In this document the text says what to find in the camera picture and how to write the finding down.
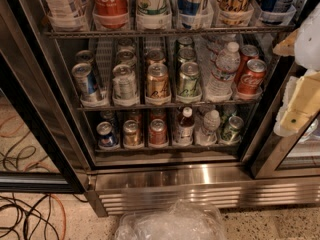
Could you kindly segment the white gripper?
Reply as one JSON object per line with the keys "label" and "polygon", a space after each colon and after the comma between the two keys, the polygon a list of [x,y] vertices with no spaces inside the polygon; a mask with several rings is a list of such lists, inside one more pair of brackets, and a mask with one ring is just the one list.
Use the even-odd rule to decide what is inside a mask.
{"label": "white gripper", "polygon": [[[320,70],[320,3],[303,21],[299,30],[279,42],[273,53],[293,56],[298,65],[308,70]],[[283,97],[280,127],[298,132],[320,110],[320,72],[306,72],[302,77],[290,77]]]}

